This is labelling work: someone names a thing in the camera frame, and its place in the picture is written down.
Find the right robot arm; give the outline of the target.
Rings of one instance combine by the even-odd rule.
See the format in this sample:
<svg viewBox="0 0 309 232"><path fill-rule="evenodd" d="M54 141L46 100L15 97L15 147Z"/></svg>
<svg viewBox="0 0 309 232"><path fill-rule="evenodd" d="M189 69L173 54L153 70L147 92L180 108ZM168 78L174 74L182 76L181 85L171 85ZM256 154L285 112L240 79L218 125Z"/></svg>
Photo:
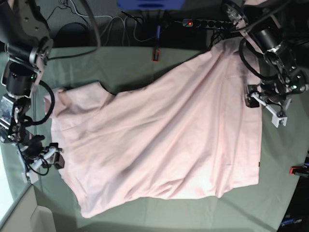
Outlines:
<svg viewBox="0 0 309 232"><path fill-rule="evenodd" d="M9 57L0 79L6 88L0 100L0 141L16 147L26 176L39 174L40 167L62 169L65 162L58 144L44 147L44 136L27 130L45 123L55 106L53 91L42 81L53 40L35 1L0 2L0 41ZM44 118L33 121L26 113L38 86L49 93L51 103Z"/></svg>

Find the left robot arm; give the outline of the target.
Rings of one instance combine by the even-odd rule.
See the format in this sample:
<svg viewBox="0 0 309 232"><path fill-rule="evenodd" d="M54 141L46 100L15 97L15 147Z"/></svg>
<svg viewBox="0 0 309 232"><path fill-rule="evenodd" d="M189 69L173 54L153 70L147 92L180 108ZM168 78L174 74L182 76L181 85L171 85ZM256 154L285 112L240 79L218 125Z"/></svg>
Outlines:
<svg viewBox="0 0 309 232"><path fill-rule="evenodd" d="M275 17L289 3L288 0L248 0L243 6L238 6L231 0L225 0L222 4L224 13L233 24L231 33L240 33L243 37L239 43L240 59L260 80L258 84L246 86L246 105L250 108L262 105L279 124L287 120L290 96L301 94L309 88L308 79L297 66ZM256 71L244 56L245 48L263 59L276 73L265 76Z"/></svg>

